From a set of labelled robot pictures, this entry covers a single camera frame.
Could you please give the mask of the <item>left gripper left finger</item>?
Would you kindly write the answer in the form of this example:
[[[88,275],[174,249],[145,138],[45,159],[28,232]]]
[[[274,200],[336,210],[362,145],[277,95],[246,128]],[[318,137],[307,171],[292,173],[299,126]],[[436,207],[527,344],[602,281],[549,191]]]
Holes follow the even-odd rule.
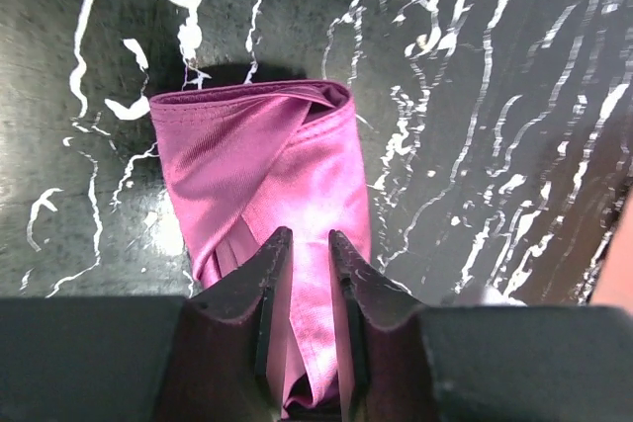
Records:
[[[284,390],[292,260],[293,232],[281,226],[248,261],[190,299],[221,323],[254,323],[253,373],[270,392]]]

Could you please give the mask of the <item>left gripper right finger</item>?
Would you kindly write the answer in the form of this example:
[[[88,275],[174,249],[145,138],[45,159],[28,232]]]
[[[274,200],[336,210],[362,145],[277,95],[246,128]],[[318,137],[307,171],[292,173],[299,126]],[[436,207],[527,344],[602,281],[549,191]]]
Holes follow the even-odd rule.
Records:
[[[329,233],[331,298],[343,412],[423,412],[420,302]]]

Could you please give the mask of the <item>magenta cloth napkin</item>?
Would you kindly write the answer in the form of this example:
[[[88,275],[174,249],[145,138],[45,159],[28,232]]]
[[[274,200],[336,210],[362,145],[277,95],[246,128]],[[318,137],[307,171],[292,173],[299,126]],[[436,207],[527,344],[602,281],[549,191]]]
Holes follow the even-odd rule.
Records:
[[[293,233],[289,408],[337,390],[328,236],[372,250],[356,106],[343,85],[292,80],[166,93],[149,102],[164,182],[192,260],[210,287],[279,227]]]

